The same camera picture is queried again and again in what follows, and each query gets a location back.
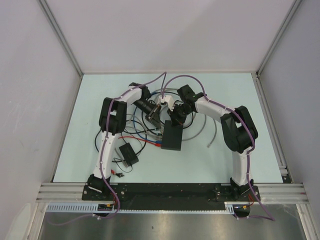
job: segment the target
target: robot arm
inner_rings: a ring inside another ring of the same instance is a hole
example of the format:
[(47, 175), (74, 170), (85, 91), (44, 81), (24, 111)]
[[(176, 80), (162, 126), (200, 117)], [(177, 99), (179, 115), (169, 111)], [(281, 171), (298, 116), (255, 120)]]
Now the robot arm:
[[(230, 114), (229, 111), (225, 110), (224, 108), (214, 105), (208, 102), (205, 97), (199, 98), (195, 103), (195, 109), (198, 113), (205, 114), (214, 120), (221, 123), (221, 117), (223, 115)], [(237, 151), (232, 151), (232, 180), (238, 186), (244, 186), (247, 183), (247, 151), (250, 149), (248, 147), (242, 153)], [(251, 171), (249, 172), (249, 179), (252, 179)]]
[(104, 147), (102, 153), (102, 144), (100, 145), (99, 155), (97, 158), (96, 165), (93, 170), (93, 174), (90, 175), (87, 181), (87, 185), (90, 189), (98, 191), (98, 192), (106, 192), (108, 191), (105, 183), (102, 180), (101, 171), (100, 171), (100, 157), (102, 154), (102, 168), (103, 174), (107, 181), (110, 181), (111, 177), (111, 162), (113, 159), (113, 153), (116, 146), (116, 142), (121, 136), (121, 133), (126, 127), (126, 117), (127, 117), (127, 107), (128, 105), (133, 104), (135, 101), (139, 100), (142, 97), (142, 89), (135, 88), (132, 91), (128, 92), (121, 101), (114, 101), (112, 105), (111, 112), (116, 112), (116, 115), (110, 115), (109, 118), (109, 126), (107, 129), (106, 122), (108, 116), (108, 110), (111, 103), (112, 98), (106, 97), (103, 100), (103, 105), (99, 118), (99, 125), (101, 127), (101, 143), (104, 142), (107, 131), (108, 140)]
[[(186, 117), (191, 112), (198, 112), (205, 114), (214, 120), (218, 121), (222, 125), (223, 137), (226, 145), (232, 151), (233, 159), (233, 173), (231, 178), (231, 185), (235, 186), (237, 189), (247, 189), (245, 185), (247, 182), (247, 152), (252, 146), (252, 142), (245, 131), (243, 126), (238, 127), (236, 125), (237, 118), (233, 116), (233, 113), (225, 110), (224, 108), (217, 106), (208, 102), (203, 93), (195, 94), (192, 89), (185, 85), (177, 90), (183, 104), (176, 104), (171, 106), (167, 113), (169, 114), (172, 120), (172, 126), (181, 125), (185, 122)], [(111, 112), (116, 111), (116, 115), (111, 114), (109, 118), (109, 126), (107, 129), (106, 122), (108, 116), (108, 110), (112, 98), (106, 97), (103, 101), (102, 110), (99, 119), (99, 125), (102, 130), (101, 141), (104, 142), (107, 131), (108, 140), (106, 146), (103, 150), (102, 155), (102, 168), (103, 174), (107, 181), (110, 181), (111, 177), (111, 163), (112, 156), (115, 149), (116, 142), (120, 137), (120, 133), (126, 127), (126, 115), (128, 105), (135, 104), (142, 111), (149, 113), (147, 115), (147, 120), (154, 125), (158, 125), (160, 122), (159, 111), (160, 105), (149, 106), (148, 102), (145, 101), (149, 98), (150, 92), (147, 87), (135, 88), (132, 91), (129, 91), (126, 95), (123, 96), (121, 101), (114, 101), (112, 105)], [(160, 100), (162, 104), (166, 102), (172, 102), (170, 97), (163, 98)], [(255, 128), (255, 125), (250, 117), (248, 109), (244, 106), (235, 108), (235, 112), (240, 115), (242, 120), (245, 122), (249, 128), (251, 135), (254, 139), (258, 137), (258, 132)], [(102, 154), (102, 147), (100, 147), (98, 160), (94, 168), (93, 174), (89, 177), (87, 185), (90, 189), (107, 193), (105, 183), (102, 180), (101, 171), (100, 171), (100, 157)]]

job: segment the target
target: gray cable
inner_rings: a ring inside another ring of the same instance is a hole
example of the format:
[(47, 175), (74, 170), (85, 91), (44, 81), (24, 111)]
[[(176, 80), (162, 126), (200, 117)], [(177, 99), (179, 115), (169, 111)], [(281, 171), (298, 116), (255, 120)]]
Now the gray cable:
[(207, 148), (210, 148), (211, 144), (214, 142), (214, 140), (216, 139), (216, 136), (217, 136), (217, 122), (214, 119), (213, 119), (213, 122), (214, 122), (215, 132), (214, 132), (214, 136), (213, 136), (211, 142), (206, 146)]
[(204, 128), (206, 126), (206, 123), (207, 123), (207, 115), (204, 115), (204, 122), (203, 122), (203, 125), (202, 125), (202, 128), (200, 129), (200, 131), (196, 135), (194, 135), (192, 137), (189, 137), (187, 139), (182, 139), (182, 141), (185, 142), (185, 141), (189, 141), (191, 139), (196, 138), (204, 130)]

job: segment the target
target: black cable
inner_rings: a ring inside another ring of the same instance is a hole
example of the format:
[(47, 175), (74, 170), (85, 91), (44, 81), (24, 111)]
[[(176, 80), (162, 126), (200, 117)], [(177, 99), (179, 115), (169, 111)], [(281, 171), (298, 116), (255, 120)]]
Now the black cable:
[(123, 136), (122, 132), (120, 134), (121, 134), (121, 137), (122, 137), (122, 140), (124, 141), (124, 143), (127, 144), (127, 141), (124, 139), (124, 136)]
[(137, 156), (140, 155), (140, 153), (142, 152), (143, 149), (145, 149), (146, 145), (147, 145), (147, 142), (145, 141), (144, 144), (143, 144), (143, 146), (141, 147), (141, 149), (136, 153)]
[(137, 132), (128, 132), (127, 130), (123, 130), (126, 134), (141, 134), (141, 133), (145, 133), (146, 131), (137, 131)]
[(155, 133), (154, 131), (152, 131), (150, 128), (148, 128), (148, 126), (146, 125), (146, 123), (145, 123), (145, 120), (144, 120), (144, 112), (143, 111), (141, 111), (141, 119), (142, 119), (142, 123), (143, 123), (143, 125), (145, 126), (145, 128), (150, 132), (150, 133), (152, 133), (152, 134), (154, 134), (154, 135), (158, 135), (157, 133)]
[(94, 146), (95, 146), (95, 149), (99, 152), (99, 149), (97, 147), (97, 138), (98, 138), (98, 135), (99, 133), (101, 132), (101, 129), (98, 131), (98, 133), (95, 135), (95, 138), (94, 138)]
[(192, 116), (191, 123), (188, 126), (185, 126), (183, 129), (189, 128), (194, 123), (195, 116), (193, 112), (191, 112), (191, 116)]
[(120, 159), (120, 158), (114, 157), (113, 160), (114, 160), (114, 161), (112, 161), (112, 162), (113, 162), (113, 163), (116, 163), (116, 164), (118, 165), (118, 167), (121, 169), (121, 171), (123, 171), (124, 173), (127, 173), (127, 174), (128, 174), (128, 173), (131, 173), (132, 170), (134, 169), (134, 168), (132, 167), (132, 165), (130, 165), (131, 170), (130, 170), (130, 171), (125, 171), (125, 170), (123, 170), (123, 169), (119, 166), (119, 164), (118, 164), (118, 162), (121, 162), (121, 159)]

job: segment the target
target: cable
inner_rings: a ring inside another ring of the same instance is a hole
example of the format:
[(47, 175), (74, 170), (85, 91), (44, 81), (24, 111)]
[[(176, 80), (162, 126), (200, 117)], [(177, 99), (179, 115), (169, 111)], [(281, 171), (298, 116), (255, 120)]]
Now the cable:
[(154, 143), (154, 142), (152, 142), (152, 141), (150, 141), (150, 140), (137, 138), (137, 137), (135, 137), (135, 136), (121, 136), (121, 137), (119, 137), (119, 138), (120, 138), (120, 139), (124, 139), (124, 138), (132, 138), (132, 139), (137, 139), (137, 140), (139, 140), (139, 141), (146, 142), (146, 143), (148, 143), (148, 144), (155, 145), (156, 147), (160, 147), (160, 146), (161, 146), (161, 144), (160, 144), (160, 143)]
[(194, 123), (195, 116), (194, 116), (193, 112), (191, 112), (191, 116), (192, 116), (191, 123), (188, 126), (184, 126), (183, 129), (187, 129), (188, 127), (190, 127)]
[(204, 115), (204, 122), (203, 122), (203, 125), (202, 125), (202, 128), (200, 129), (200, 131), (196, 135), (194, 135), (192, 137), (189, 137), (189, 138), (186, 138), (186, 139), (182, 139), (182, 141), (185, 142), (185, 141), (189, 141), (191, 139), (196, 138), (204, 130), (204, 128), (206, 126), (206, 123), (207, 123), (207, 115)]
[(148, 128), (148, 126), (146, 125), (145, 120), (144, 120), (144, 112), (143, 112), (143, 111), (141, 111), (141, 120), (142, 120), (143, 125), (145, 126), (145, 128), (146, 128), (150, 133), (152, 133), (152, 134), (154, 134), (154, 135), (157, 135), (157, 133), (155, 133), (154, 131), (152, 131), (152, 130), (151, 130), (150, 128)]
[(127, 141), (125, 140), (124, 135), (122, 134), (122, 132), (120, 132), (120, 134), (121, 134), (121, 137), (119, 137), (119, 138), (122, 139), (125, 144), (127, 144)]
[(94, 146), (95, 146), (95, 149), (99, 152), (99, 149), (97, 147), (97, 138), (98, 138), (98, 135), (99, 133), (101, 132), (101, 129), (98, 131), (98, 133), (95, 135), (95, 138), (94, 138)]
[[(137, 110), (137, 108), (138, 107), (135, 107), (135, 109), (134, 109), (134, 112), (133, 112), (133, 126), (134, 127), (136, 127), (136, 121), (135, 121), (135, 118), (137, 118), (136, 117), (136, 110)], [(145, 140), (147, 140), (147, 141), (150, 141), (150, 142), (152, 142), (152, 143), (156, 143), (156, 144), (160, 144), (161, 143), (161, 141), (152, 141), (152, 140), (149, 140), (149, 139), (146, 139), (146, 138), (144, 138), (143, 136), (141, 136), (139, 133), (137, 133), (138, 134), (138, 136), (140, 137), (140, 138), (142, 138), (142, 139), (145, 139)]]
[[(135, 130), (138, 130), (137, 128), (134, 128), (133, 126), (126, 126), (125, 127), (126, 129), (135, 129)], [(145, 133), (146, 130), (139, 130), (137, 132), (128, 132), (127, 130), (123, 130), (126, 134), (141, 134), (141, 133)]]
[(214, 135), (213, 135), (213, 138), (212, 138), (211, 142), (206, 146), (207, 148), (210, 148), (211, 144), (214, 142), (214, 140), (216, 139), (216, 136), (217, 136), (217, 123), (216, 123), (216, 120), (213, 119), (213, 122), (214, 122), (215, 132), (214, 132)]
[(191, 75), (178, 75), (178, 76), (175, 76), (173, 78), (171, 78), (164, 86), (163, 86), (163, 83), (162, 83), (162, 87), (161, 87), (161, 95), (162, 97), (164, 97), (164, 91), (165, 89), (167, 88), (168, 84), (170, 82), (172, 82), (173, 80), (177, 79), (177, 78), (181, 78), (181, 77), (186, 77), (186, 78), (191, 78), (191, 79), (194, 79), (196, 80), (199, 85), (201, 86), (201, 89), (202, 89), (202, 92), (203, 92), (203, 97), (210, 103), (216, 105), (216, 106), (219, 106), (231, 113), (233, 113), (236, 118), (238, 118), (238, 120), (241, 122), (241, 125), (244, 127), (245, 131), (247, 132), (247, 134), (249, 135), (249, 138), (251, 140), (251, 144), (252, 144), (252, 148), (249, 149), (246, 153), (246, 157), (247, 157), (247, 171), (246, 171), (246, 180), (248, 182), (248, 185), (249, 185), (249, 188), (251, 190), (251, 192), (253, 193), (255, 199), (257, 200), (257, 202), (259, 203), (259, 205), (262, 207), (262, 209), (264, 210), (264, 212), (269, 216), (269, 217), (266, 217), (266, 216), (260, 216), (260, 215), (254, 215), (254, 216), (248, 216), (248, 217), (245, 217), (245, 219), (249, 219), (249, 218), (263, 218), (263, 219), (268, 219), (268, 220), (271, 220), (271, 221), (275, 221), (275, 218), (271, 215), (271, 213), (268, 211), (268, 209), (261, 203), (260, 199), (258, 198), (258, 196), (255, 194), (255, 191), (251, 185), (251, 182), (250, 182), (250, 178), (249, 178), (249, 174), (250, 174), (250, 153), (256, 148), (256, 143), (255, 143), (255, 140), (252, 136), (252, 134), (250, 133), (250, 130), (248, 129), (247, 125), (245, 124), (245, 122), (243, 121), (243, 119), (231, 108), (219, 103), (219, 102), (216, 102), (216, 101), (213, 101), (211, 99), (208, 98), (207, 94), (206, 94), (206, 91), (205, 91), (205, 88), (203, 86), (203, 84), (194, 76), (191, 76)]
[[(107, 116), (106, 116), (106, 124), (105, 124), (106, 129), (109, 128), (109, 121), (110, 121), (111, 109), (112, 109), (112, 106), (113, 106), (115, 100), (121, 99), (124, 95), (126, 95), (128, 92), (132, 91), (133, 89), (136, 89), (136, 88), (139, 88), (139, 87), (143, 87), (143, 86), (146, 86), (146, 85), (148, 85), (148, 84), (151, 84), (151, 83), (157, 81), (157, 80), (158, 80), (159, 78), (161, 78), (162, 76), (164, 76), (164, 77), (163, 77), (163, 82), (162, 82), (162, 85), (163, 85), (164, 82), (165, 82), (166, 76), (167, 76), (167, 72), (162, 73), (160, 76), (158, 76), (157, 78), (155, 78), (155, 79), (152, 80), (152, 81), (149, 81), (149, 82), (147, 82), (147, 83), (145, 83), (145, 84), (141, 84), (141, 85), (138, 85), (138, 86), (134, 86), (134, 87), (128, 89), (127, 91), (125, 91), (125, 92), (124, 92), (122, 95), (120, 95), (119, 97), (113, 98), (113, 99), (111, 100), (111, 102), (110, 102), (109, 109), (108, 109), (108, 113), (107, 113)], [(99, 164), (99, 166), (100, 166), (100, 173), (101, 173), (102, 179), (103, 179), (104, 183), (106, 184), (106, 186), (108, 187), (108, 189), (110, 189), (110, 191), (111, 191), (111, 192), (113, 193), (113, 195), (115, 196), (115, 200), (116, 200), (116, 203), (117, 203), (117, 209), (116, 209), (115, 213), (109, 214), (108, 216), (105, 217), (105, 218), (110, 219), (110, 218), (114, 217), (114, 216), (119, 212), (119, 210), (120, 210), (120, 201), (119, 201), (119, 198), (118, 198), (117, 194), (115, 193), (115, 191), (112, 189), (112, 187), (110, 186), (110, 184), (107, 182), (106, 177), (105, 177), (104, 172), (103, 172), (103, 166), (102, 166), (102, 163), (103, 163), (103, 153), (104, 153), (104, 149), (105, 149), (105, 147), (106, 147), (106, 143), (107, 143), (107, 141), (108, 141), (108, 134), (109, 134), (109, 132), (106, 131), (106, 136), (105, 136), (105, 139), (104, 139), (104, 141), (103, 141), (102, 148), (101, 148), (100, 161), (99, 161), (100, 164)]]
[(133, 120), (131, 120), (131, 122), (133, 122), (133, 127), (134, 127), (134, 129), (136, 129), (136, 131), (137, 131), (137, 128), (136, 128), (136, 123), (137, 124), (139, 124), (139, 125), (141, 125), (141, 127), (146, 131), (146, 134), (148, 135), (148, 136), (150, 136), (151, 138), (153, 138), (153, 139), (155, 139), (155, 140), (159, 140), (159, 136), (158, 135), (153, 135), (152, 133), (150, 133), (150, 132), (148, 132), (148, 130), (146, 129), (146, 127), (143, 125), (143, 123), (142, 123), (142, 121), (137, 117), (137, 116), (135, 116), (134, 114), (127, 114), (127, 115), (131, 115), (132, 117), (132, 119)]
[(134, 169), (134, 168), (132, 167), (132, 165), (130, 165), (131, 170), (130, 170), (130, 171), (125, 171), (125, 170), (123, 170), (123, 169), (119, 166), (119, 164), (118, 164), (119, 162), (122, 162), (121, 159), (114, 157), (113, 160), (114, 160), (113, 163), (117, 164), (117, 166), (120, 168), (120, 170), (123, 171), (124, 173), (127, 173), (127, 174), (128, 174), (128, 173), (131, 173), (132, 170)]

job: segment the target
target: purple cable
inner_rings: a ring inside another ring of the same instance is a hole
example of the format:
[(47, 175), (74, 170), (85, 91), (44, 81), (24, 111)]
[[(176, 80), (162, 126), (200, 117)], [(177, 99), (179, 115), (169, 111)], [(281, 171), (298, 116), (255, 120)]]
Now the purple cable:
[[(266, 217), (266, 216), (257, 216), (257, 215), (254, 215), (254, 216), (249, 216), (249, 217), (242, 217), (243, 219), (247, 219), (247, 218), (263, 218), (263, 219), (268, 219), (268, 220), (272, 220), (272, 221), (275, 221), (275, 218), (271, 215), (271, 213), (268, 211), (268, 209), (262, 204), (262, 202), (259, 200), (258, 196), (256, 195), (251, 183), (250, 183), (250, 179), (249, 179), (249, 172), (250, 172), (250, 155), (249, 153), (251, 153), (255, 148), (256, 148), (256, 143), (255, 143), (255, 140), (254, 138), (252, 137), (251, 135), (251, 132), (250, 130), (248, 129), (247, 125), (245, 124), (245, 122), (242, 120), (242, 118), (231, 108), (229, 107), (226, 107), (225, 105), (219, 103), (219, 102), (216, 102), (216, 101), (213, 101), (211, 99), (209, 99), (207, 97), (207, 94), (206, 94), (206, 91), (205, 91), (205, 88), (203, 86), (203, 84), (194, 76), (191, 76), (191, 75), (178, 75), (178, 76), (175, 76), (173, 78), (171, 78), (165, 85), (164, 87), (161, 89), (161, 95), (162, 97), (164, 97), (165, 95), (165, 89), (167, 88), (168, 84), (170, 82), (172, 82), (173, 80), (177, 79), (177, 78), (182, 78), (182, 77), (186, 77), (186, 78), (191, 78), (191, 79), (194, 79), (196, 80), (201, 88), (202, 88), (202, 92), (203, 92), (203, 95), (204, 95), (204, 98), (212, 103), (212, 104), (215, 104), (225, 110), (228, 110), (230, 111), (231, 113), (233, 113), (238, 119), (239, 121), (241, 122), (242, 126), (244, 127), (245, 131), (248, 133), (249, 137), (250, 137), (250, 140), (251, 140), (251, 143), (252, 143), (252, 148), (248, 150), (248, 152), (246, 153), (246, 159), (247, 159), (247, 169), (246, 169), (246, 180), (248, 182), (248, 185), (249, 185), (249, 188), (251, 190), (251, 192), (253, 193), (255, 199), (257, 200), (257, 202), (260, 204), (260, 206), (262, 207), (262, 209), (265, 211), (265, 213), (269, 216), (269, 217)], [(236, 214), (234, 214), (234, 216), (237, 218), (237, 219), (241, 219), (241, 217), (238, 217)]]
[(92, 217), (93, 215), (92, 214), (85, 214), (85, 215), (81, 215), (81, 216), (78, 216), (72, 220), (69, 220), (69, 221), (66, 221), (66, 222), (63, 222), (63, 223), (53, 223), (49, 220), (49, 217), (47, 217), (46, 221), (50, 224), (50, 225), (53, 225), (53, 226), (64, 226), (64, 225), (68, 225), (68, 224), (71, 224), (79, 219), (83, 219), (83, 218), (87, 218), (87, 217)]
[(110, 115), (111, 115), (111, 109), (112, 109), (112, 106), (114, 104), (114, 101), (115, 100), (119, 100), (121, 98), (123, 98), (124, 95), (126, 95), (127, 93), (129, 93), (130, 91), (136, 89), (136, 88), (139, 88), (139, 87), (143, 87), (143, 86), (146, 86), (148, 84), (152, 84), (153, 82), (157, 81), (159, 78), (161, 78), (162, 76), (164, 75), (164, 78), (163, 78), (163, 83), (165, 82), (165, 79), (166, 79), (166, 76), (167, 76), (167, 72), (165, 71), (164, 73), (162, 73), (160, 76), (158, 76), (156, 79), (152, 80), (152, 81), (149, 81), (147, 83), (144, 83), (144, 84), (141, 84), (141, 85), (138, 85), (138, 86), (134, 86), (130, 89), (128, 89), (127, 91), (125, 91), (123, 94), (121, 94), (120, 96), (118, 97), (115, 97), (111, 100), (110, 102), (110, 106), (109, 106), (109, 109), (108, 109), (108, 113), (107, 113), (107, 116), (106, 116), (106, 135), (105, 135), (105, 139), (103, 141), (103, 145), (102, 145), (102, 148), (101, 148), (101, 154), (100, 154), (100, 173), (101, 173), (101, 176), (102, 176), (102, 179), (104, 181), (104, 183), (106, 184), (106, 186), (110, 189), (110, 191), (112, 192), (112, 194), (115, 196), (115, 199), (116, 199), (116, 202), (117, 202), (117, 210), (112, 214), (112, 215), (108, 215), (106, 217), (104, 217), (104, 219), (110, 219), (110, 218), (113, 218), (120, 210), (120, 201), (119, 201), (119, 198), (117, 196), (117, 194), (115, 193), (115, 191), (112, 189), (112, 187), (109, 185), (109, 183), (107, 182), (105, 176), (104, 176), (104, 173), (103, 173), (103, 167), (102, 167), (102, 163), (103, 163), (103, 153), (104, 153), (104, 150), (105, 150), (105, 146), (106, 146), (106, 143), (107, 143), (107, 140), (108, 140), (108, 134), (109, 134), (109, 121), (110, 121)]
[[(161, 78), (162, 76), (164, 75), (163, 77), (163, 82), (162, 82), (162, 86), (166, 80), (166, 76), (167, 76), (167, 72), (165, 71), (164, 73), (162, 73), (160, 76), (158, 76), (156, 79), (152, 80), (152, 81), (149, 81), (147, 83), (144, 83), (144, 84), (141, 84), (141, 85), (138, 85), (138, 86), (134, 86), (133, 88), (130, 88), (128, 89), (127, 91), (125, 91), (122, 95), (120, 95), (119, 97), (115, 97), (111, 100), (110, 102), (110, 106), (109, 106), (109, 109), (108, 109), (108, 113), (107, 113), (107, 117), (106, 117), (106, 129), (108, 130), (108, 126), (109, 126), (109, 121), (110, 121), (110, 114), (111, 114), (111, 109), (112, 109), (112, 106), (115, 102), (115, 100), (118, 100), (118, 99), (121, 99), (124, 95), (126, 95), (128, 92), (136, 89), (136, 88), (139, 88), (139, 87), (143, 87), (143, 86), (146, 86), (148, 84), (152, 84), (153, 82), (157, 81), (159, 78)], [(108, 216), (99, 216), (99, 218), (101, 219), (111, 219), (113, 218), (120, 210), (120, 200), (116, 194), (116, 192), (112, 189), (112, 187), (110, 186), (110, 184), (108, 183), (108, 181), (106, 180), (106, 177), (104, 175), (104, 172), (103, 172), (103, 167), (102, 167), (102, 163), (103, 163), (103, 153), (104, 153), (104, 150), (105, 150), (105, 146), (106, 146), (106, 143), (107, 143), (107, 140), (108, 140), (108, 133), (109, 131), (106, 131), (106, 136), (105, 136), (105, 139), (103, 141), (103, 144), (102, 144), (102, 148), (101, 148), (101, 154), (100, 154), (100, 173), (101, 173), (101, 177), (104, 181), (104, 183), (106, 184), (106, 186), (110, 189), (110, 191), (112, 192), (112, 194), (114, 195), (115, 199), (116, 199), (116, 203), (117, 203), (117, 209), (116, 211), (112, 214), (112, 215), (108, 215)], [(47, 219), (48, 223), (53, 225), (53, 226), (64, 226), (64, 225), (67, 225), (67, 224), (71, 224), (79, 219), (82, 219), (82, 218), (87, 218), (89, 216), (92, 216), (92, 214), (85, 214), (85, 215), (81, 215), (79, 217), (76, 217), (72, 220), (69, 220), (67, 222), (63, 222), (63, 223), (53, 223), (51, 222), (49, 219)]]

